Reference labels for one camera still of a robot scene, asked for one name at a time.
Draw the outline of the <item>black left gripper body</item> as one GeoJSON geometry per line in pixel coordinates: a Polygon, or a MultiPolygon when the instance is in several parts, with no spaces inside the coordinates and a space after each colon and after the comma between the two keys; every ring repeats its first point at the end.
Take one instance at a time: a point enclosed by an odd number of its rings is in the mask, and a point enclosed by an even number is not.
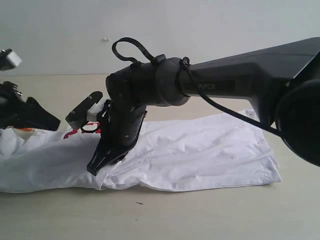
{"type": "Polygon", "coordinates": [[[46,111],[33,97],[21,98],[17,85],[5,81],[0,84],[0,128],[34,128],[56,131],[61,121],[46,111]]]}

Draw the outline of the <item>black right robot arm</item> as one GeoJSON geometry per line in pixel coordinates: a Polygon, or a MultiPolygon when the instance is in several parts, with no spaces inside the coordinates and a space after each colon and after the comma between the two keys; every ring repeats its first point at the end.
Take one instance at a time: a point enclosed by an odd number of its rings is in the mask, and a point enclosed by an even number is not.
{"type": "Polygon", "coordinates": [[[129,66],[110,74],[98,115],[101,137],[87,165],[93,175],[135,147],[148,106],[182,106],[199,96],[212,107],[280,137],[305,161],[320,164],[320,39],[312,37],[191,64],[188,57],[151,55],[137,40],[143,63],[113,54],[129,66]]]}

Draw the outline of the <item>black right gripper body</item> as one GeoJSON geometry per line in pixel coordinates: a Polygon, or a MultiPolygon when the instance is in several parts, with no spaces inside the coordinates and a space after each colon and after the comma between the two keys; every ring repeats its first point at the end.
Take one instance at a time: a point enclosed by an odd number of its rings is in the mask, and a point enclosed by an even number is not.
{"type": "Polygon", "coordinates": [[[139,105],[132,111],[122,111],[114,102],[107,100],[98,113],[100,140],[93,156],[86,166],[92,175],[121,161],[137,144],[146,116],[146,106],[139,105]]]}

